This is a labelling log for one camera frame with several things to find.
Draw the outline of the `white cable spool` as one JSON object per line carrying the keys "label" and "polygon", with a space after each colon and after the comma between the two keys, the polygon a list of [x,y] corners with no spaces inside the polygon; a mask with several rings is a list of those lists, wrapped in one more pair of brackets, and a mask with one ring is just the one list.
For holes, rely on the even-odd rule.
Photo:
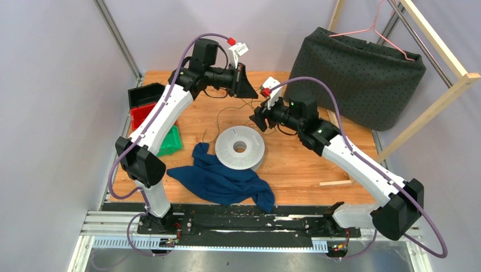
{"label": "white cable spool", "polygon": [[264,139],[253,128],[233,126],[224,130],[214,147],[218,160],[234,170],[257,170],[264,159]]}

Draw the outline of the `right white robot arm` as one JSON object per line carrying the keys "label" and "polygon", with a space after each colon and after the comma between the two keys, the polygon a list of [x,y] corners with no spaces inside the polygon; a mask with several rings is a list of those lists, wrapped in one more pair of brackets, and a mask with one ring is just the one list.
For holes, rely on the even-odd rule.
{"label": "right white robot arm", "polygon": [[284,126],[296,131],[300,142],[317,155],[336,164],[362,185],[375,199],[374,205],[333,205],[324,220],[325,231],[338,236],[346,228],[374,228],[390,240],[399,240],[421,217],[424,186],[417,179],[406,181],[368,157],[333,123],[319,117],[314,101],[269,97],[250,116],[261,131]]}

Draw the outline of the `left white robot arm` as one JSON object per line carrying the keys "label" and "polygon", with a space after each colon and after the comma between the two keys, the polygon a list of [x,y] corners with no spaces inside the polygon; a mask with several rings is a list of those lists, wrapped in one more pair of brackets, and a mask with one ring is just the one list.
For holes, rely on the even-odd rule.
{"label": "left white robot arm", "polygon": [[258,98],[245,65],[239,61],[248,52],[248,45],[227,38],[226,66],[214,67],[221,46],[209,36],[201,35],[190,42],[146,119],[129,137],[119,137],[115,143],[116,162],[144,198],[146,212],[141,218],[151,221],[159,233],[168,233],[174,226],[171,203],[162,183],[166,165],[157,152],[175,121],[208,87],[223,88],[235,98]]}

